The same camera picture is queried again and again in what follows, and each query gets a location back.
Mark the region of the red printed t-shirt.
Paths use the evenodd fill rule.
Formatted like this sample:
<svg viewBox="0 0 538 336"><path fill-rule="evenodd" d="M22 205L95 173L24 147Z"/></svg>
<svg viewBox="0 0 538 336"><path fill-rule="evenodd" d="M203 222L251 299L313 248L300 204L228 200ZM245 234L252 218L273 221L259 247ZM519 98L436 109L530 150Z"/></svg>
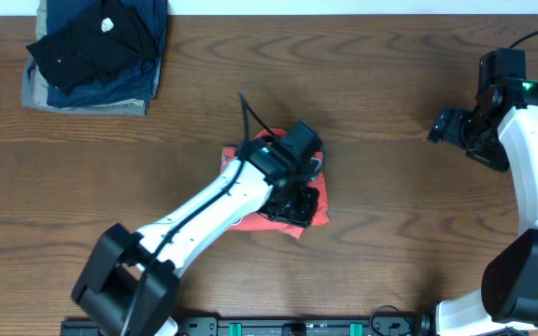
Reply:
<svg viewBox="0 0 538 336"><path fill-rule="evenodd" d="M235 158L236 147L227 146L221 150L220 171L223 172L228 164ZM307 183L310 188L319 191L318 207L313 215L310 226L322 226L329 222L329 202L324 173ZM234 223L230 231L281 231L287 235L299 239L304 232L304 228L286 224L282 222L271 221L265 215L252 213Z"/></svg>

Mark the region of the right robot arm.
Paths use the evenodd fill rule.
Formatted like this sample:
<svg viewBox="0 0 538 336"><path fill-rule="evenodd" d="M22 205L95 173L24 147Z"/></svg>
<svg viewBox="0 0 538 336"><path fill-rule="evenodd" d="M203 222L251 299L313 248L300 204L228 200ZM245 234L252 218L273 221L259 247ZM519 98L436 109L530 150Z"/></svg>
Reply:
<svg viewBox="0 0 538 336"><path fill-rule="evenodd" d="M485 269L480 288L437 304L437 335L498 335L538 330L538 81L482 79L473 111L445 109L428 136L509 171L518 233Z"/></svg>

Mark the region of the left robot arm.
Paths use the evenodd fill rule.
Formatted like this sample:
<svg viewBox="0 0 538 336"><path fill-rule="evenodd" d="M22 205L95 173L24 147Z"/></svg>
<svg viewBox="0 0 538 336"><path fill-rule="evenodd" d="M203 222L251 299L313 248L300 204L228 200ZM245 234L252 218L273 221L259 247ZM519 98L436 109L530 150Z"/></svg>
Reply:
<svg viewBox="0 0 538 336"><path fill-rule="evenodd" d="M71 298L106 335L175 335L179 282L223 233L250 217L303 230L313 223L322 190L319 145L261 139L238 155L206 188L171 214L135 232L105 231Z"/></svg>

